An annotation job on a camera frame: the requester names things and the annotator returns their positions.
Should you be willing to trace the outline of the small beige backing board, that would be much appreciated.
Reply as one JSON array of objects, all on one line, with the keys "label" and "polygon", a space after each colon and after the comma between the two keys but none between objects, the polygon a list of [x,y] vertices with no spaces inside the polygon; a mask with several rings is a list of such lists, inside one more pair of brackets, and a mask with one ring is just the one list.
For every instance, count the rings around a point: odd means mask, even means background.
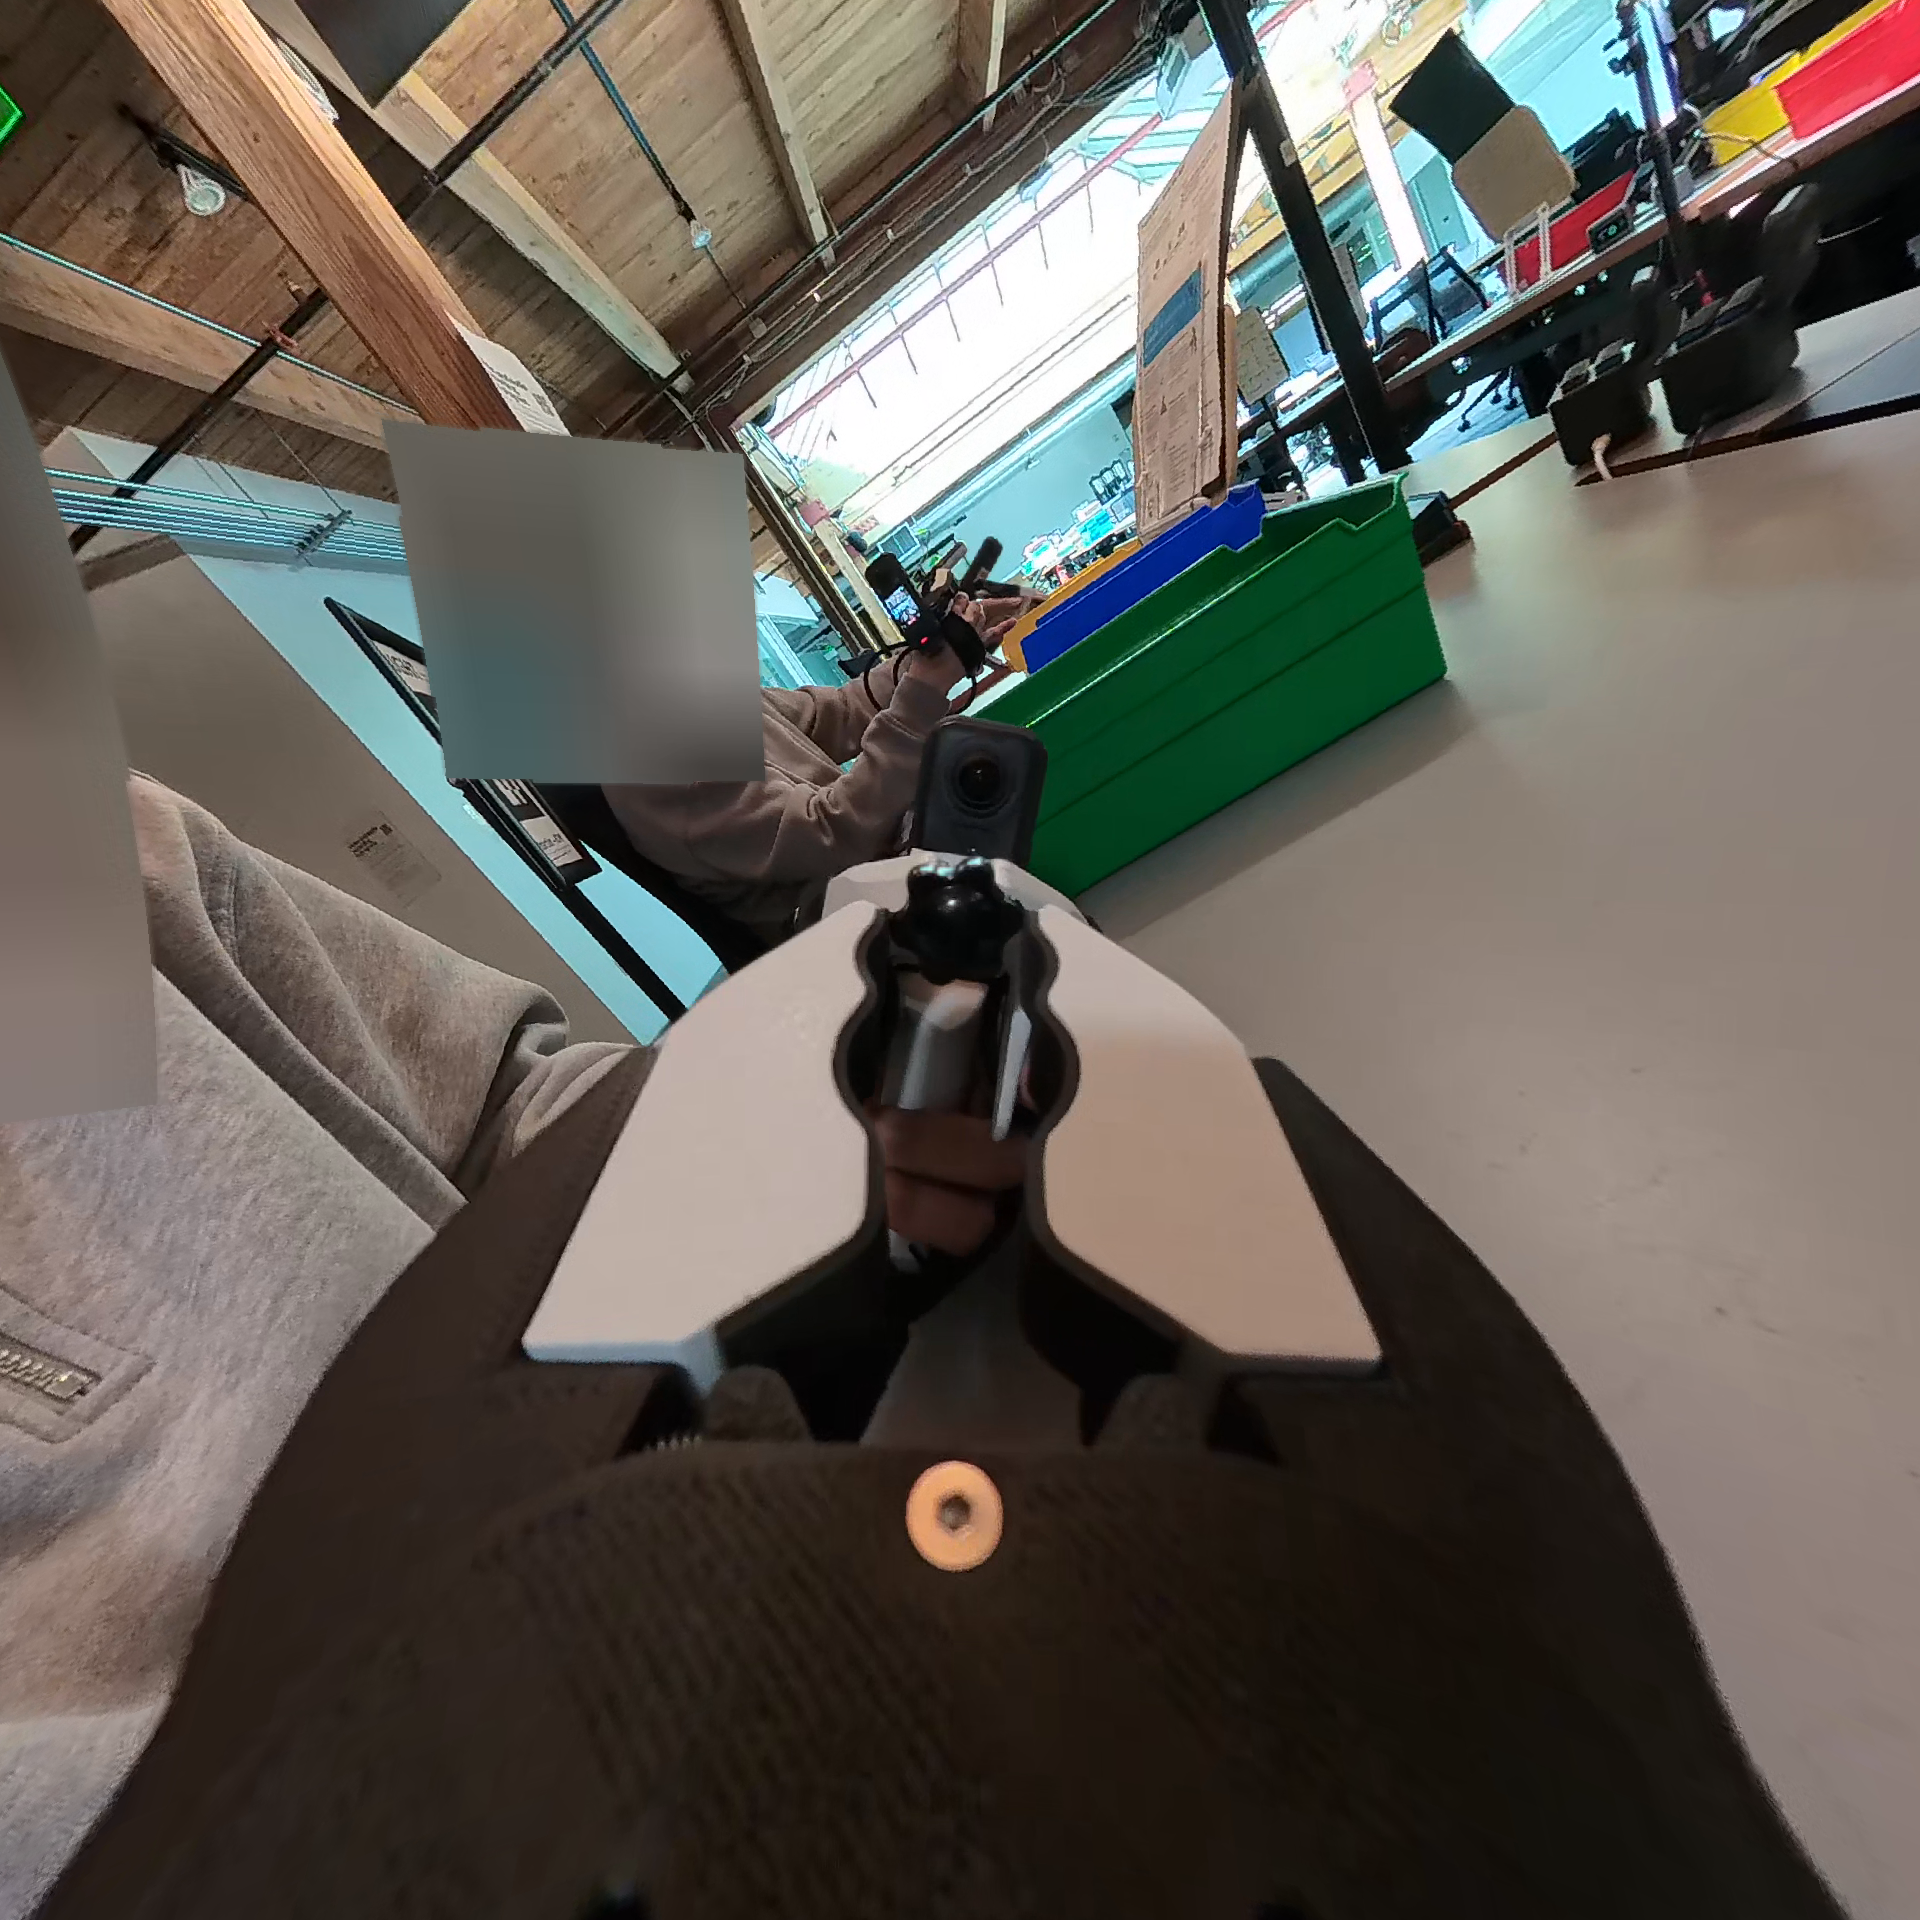
[{"label": "small beige backing board", "polygon": [[1475,222],[1501,244],[1540,213],[1571,203],[1578,172],[1551,144],[1540,115],[1515,104],[1451,163],[1451,181]]}]

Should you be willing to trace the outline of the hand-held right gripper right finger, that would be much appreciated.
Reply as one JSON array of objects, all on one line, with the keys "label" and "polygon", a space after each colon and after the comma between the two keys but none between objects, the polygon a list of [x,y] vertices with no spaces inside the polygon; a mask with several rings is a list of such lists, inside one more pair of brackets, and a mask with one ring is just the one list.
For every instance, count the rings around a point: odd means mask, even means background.
[{"label": "hand-held right gripper right finger", "polygon": [[1382,1339],[1250,1057],[1062,907],[1029,914],[1020,1320],[1084,1405],[1141,1377],[1362,1381]]}]

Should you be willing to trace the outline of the black office chair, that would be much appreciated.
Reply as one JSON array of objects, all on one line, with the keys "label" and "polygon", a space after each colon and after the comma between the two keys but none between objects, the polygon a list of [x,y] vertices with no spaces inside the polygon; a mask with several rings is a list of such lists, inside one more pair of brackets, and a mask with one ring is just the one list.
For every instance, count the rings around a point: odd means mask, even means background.
[{"label": "black office chair", "polygon": [[767,954],[767,944],[751,928],[695,896],[676,875],[637,853],[596,785],[547,785],[541,796],[568,840],[582,844],[602,865],[627,874],[650,898],[679,917],[723,971],[731,976]]}]

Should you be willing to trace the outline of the person's left forearm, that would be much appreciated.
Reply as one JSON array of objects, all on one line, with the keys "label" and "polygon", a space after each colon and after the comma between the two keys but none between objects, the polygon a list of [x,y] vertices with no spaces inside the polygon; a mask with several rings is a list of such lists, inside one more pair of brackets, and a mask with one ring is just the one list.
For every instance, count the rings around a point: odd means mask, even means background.
[{"label": "person's left forearm", "polygon": [[352,1152],[432,1227],[589,1091],[656,1066],[653,1048],[572,1040],[547,990],[440,947],[375,968],[356,1011],[368,1124]]}]

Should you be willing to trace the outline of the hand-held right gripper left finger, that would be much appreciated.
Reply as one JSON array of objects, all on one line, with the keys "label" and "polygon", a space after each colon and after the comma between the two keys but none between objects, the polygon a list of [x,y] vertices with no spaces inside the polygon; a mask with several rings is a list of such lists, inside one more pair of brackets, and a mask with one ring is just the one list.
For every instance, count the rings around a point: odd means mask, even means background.
[{"label": "hand-held right gripper left finger", "polygon": [[656,1363],[700,1389],[779,1371],[876,1403],[901,1361],[880,1162],[848,1076],[880,1005],[876,906],[844,906],[700,1000],[656,1045],[544,1296],[539,1363]]}]

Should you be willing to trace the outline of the red plastic bin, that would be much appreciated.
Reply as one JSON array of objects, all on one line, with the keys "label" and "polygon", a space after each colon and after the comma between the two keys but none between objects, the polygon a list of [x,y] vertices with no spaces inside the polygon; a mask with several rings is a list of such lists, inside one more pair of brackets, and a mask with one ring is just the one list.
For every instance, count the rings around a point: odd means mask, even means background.
[{"label": "red plastic bin", "polygon": [[1638,172],[1629,166],[1551,217],[1542,211],[1527,217],[1503,240],[1501,274],[1506,289],[1514,296],[1525,293],[1542,277],[1564,269],[1587,254],[1605,251],[1631,233],[1638,219],[1637,178]]}]

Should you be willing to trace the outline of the black steel post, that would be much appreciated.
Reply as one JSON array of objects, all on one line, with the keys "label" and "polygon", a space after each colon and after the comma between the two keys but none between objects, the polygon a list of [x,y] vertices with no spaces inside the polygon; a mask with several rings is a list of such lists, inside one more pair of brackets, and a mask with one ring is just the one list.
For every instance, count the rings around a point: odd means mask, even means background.
[{"label": "black steel post", "polygon": [[1352,298],[1338,269],[1279,96],[1261,60],[1244,2],[1203,2],[1214,45],[1227,68],[1239,116],[1254,141],[1264,177],[1294,246],[1303,289],[1327,347],[1366,457],[1381,474],[1408,465],[1408,445],[1386,398],[1386,385],[1362,334]]}]

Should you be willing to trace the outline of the white paper notice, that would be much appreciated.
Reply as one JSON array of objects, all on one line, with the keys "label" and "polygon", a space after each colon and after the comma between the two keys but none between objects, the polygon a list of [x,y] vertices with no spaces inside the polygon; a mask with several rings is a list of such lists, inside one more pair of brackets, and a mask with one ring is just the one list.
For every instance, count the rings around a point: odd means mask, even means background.
[{"label": "white paper notice", "polygon": [[536,376],[528,371],[512,350],[488,341],[470,326],[458,326],[458,331],[464,336],[482,371],[487,371],[503,405],[524,433],[568,437],[568,427],[558,405],[548,398]]}]

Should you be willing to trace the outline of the small black panel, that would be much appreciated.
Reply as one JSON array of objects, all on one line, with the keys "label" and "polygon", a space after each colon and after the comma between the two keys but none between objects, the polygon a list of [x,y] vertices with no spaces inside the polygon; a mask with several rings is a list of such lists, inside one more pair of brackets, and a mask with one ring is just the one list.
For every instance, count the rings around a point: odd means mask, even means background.
[{"label": "small black panel", "polygon": [[1446,165],[1461,163],[1514,108],[1514,96],[1453,30],[1436,40],[1387,106]]}]

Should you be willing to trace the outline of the black knob thumbscrew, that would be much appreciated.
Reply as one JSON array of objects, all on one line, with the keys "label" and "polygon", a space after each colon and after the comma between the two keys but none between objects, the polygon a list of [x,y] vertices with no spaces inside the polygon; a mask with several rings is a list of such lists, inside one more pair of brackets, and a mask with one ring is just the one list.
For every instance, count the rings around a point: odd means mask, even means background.
[{"label": "black knob thumbscrew", "polygon": [[904,877],[888,913],[893,950],[927,984],[990,987],[1005,971],[1008,947],[1023,936],[1026,913],[1000,889],[980,854],[932,860]]}]

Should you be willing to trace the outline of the green plastic bin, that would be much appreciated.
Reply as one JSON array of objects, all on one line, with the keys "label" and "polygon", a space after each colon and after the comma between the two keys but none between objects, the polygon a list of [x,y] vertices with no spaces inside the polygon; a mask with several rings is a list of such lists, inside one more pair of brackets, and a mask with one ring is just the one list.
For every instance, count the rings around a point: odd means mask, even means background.
[{"label": "green plastic bin", "polygon": [[1448,675],[1399,475],[1264,518],[988,715],[1047,747],[1029,868],[1080,896]]}]

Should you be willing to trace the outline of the cardboard sheet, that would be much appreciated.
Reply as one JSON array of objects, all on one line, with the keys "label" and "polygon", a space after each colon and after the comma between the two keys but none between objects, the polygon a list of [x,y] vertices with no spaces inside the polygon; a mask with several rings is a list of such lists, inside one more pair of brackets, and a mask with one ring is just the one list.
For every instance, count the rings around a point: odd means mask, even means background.
[{"label": "cardboard sheet", "polygon": [[1232,485],[1224,274],[1240,140],[1239,88],[1229,83],[1139,226],[1131,429],[1141,541],[1219,502]]}]

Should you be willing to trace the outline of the wooden support post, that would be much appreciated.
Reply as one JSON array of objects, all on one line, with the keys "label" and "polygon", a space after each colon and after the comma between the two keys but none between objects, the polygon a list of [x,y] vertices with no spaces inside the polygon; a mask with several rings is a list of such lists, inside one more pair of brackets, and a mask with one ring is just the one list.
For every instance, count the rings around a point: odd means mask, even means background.
[{"label": "wooden support post", "polygon": [[238,2],[108,2],[155,78],[430,425],[516,427],[467,314],[368,166]]}]

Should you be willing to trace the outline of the black battery charger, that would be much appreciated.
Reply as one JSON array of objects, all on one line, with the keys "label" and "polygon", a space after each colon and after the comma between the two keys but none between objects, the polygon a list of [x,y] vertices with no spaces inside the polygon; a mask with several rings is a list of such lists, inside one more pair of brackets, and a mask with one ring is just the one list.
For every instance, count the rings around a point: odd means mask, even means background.
[{"label": "black battery charger", "polygon": [[1572,364],[1549,398],[1557,445],[1571,468],[1594,465],[1596,448],[1628,448],[1652,427],[1648,372],[1629,341],[1614,341]]},{"label": "black battery charger", "polygon": [[1692,314],[1652,362],[1670,427],[1692,440],[1759,408],[1796,364],[1792,307],[1759,277]]}]

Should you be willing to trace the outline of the yellow plastic bin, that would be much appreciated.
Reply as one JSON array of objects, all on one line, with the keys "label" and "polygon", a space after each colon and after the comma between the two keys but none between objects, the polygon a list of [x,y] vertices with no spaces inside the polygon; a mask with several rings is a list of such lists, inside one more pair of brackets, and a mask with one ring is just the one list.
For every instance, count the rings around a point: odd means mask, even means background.
[{"label": "yellow plastic bin", "polygon": [[1766,153],[1772,141],[1788,134],[1790,121],[1778,85],[1802,65],[1802,52],[1786,54],[1762,68],[1747,89],[1702,116],[1702,147],[1710,152],[1714,166],[1750,153]]},{"label": "yellow plastic bin", "polygon": [[1000,658],[1018,672],[1032,672],[1059,661],[1080,640],[1115,620],[1107,585],[1084,571],[1062,589],[1022,613],[1000,637]]}]

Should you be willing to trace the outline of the blue plastic bin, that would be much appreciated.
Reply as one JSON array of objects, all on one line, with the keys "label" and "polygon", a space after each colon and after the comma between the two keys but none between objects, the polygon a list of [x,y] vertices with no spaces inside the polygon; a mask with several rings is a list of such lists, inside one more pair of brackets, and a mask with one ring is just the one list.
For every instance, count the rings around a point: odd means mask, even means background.
[{"label": "blue plastic bin", "polygon": [[1094,581],[1107,585],[1111,611],[1120,618],[1199,561],[1254,541],[1264,517],[1267,501],[1260,482],[1239,485],[1221,502],[1191,513],[1162,536],[1134,546]]}]

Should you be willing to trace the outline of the person's left hand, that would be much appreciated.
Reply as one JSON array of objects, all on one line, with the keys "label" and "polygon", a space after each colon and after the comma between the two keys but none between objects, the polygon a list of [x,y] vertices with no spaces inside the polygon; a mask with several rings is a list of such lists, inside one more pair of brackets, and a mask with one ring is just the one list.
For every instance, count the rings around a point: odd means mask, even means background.
[{"label": "person's left hand", "polygon": [[997,1136],[990,1117],[964,1112],[876,1106],[870,1124],[888,1233],[924,1254],[980,1254],[1000,1204],[1023,1187],[1026,1140]]}]

